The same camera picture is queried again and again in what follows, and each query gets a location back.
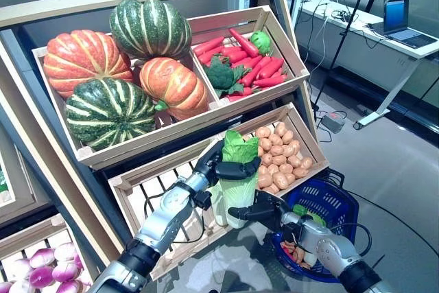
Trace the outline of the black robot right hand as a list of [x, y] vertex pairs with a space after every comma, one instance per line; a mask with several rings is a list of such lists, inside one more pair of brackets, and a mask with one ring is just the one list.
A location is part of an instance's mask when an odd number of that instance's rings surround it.
[[281, 218], [291, 208], [284, 199], [266, 191], [256, 190], [249, 207], [230, 207], [227, 212], [239, 220], [258, 222], [273, 232], [281, 230]]

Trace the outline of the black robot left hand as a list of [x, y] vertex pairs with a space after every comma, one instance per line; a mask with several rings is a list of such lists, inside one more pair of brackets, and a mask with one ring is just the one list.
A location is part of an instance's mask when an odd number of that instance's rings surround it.
[[204, 191], [216, 185], [219, 179], [243, 180], [256, 174], [261, 159], [256, 156], [250, 162], [230, 162], [222, 160], [224, 141], [216, 141], [196, 163], [187, 185], [195, 191]]

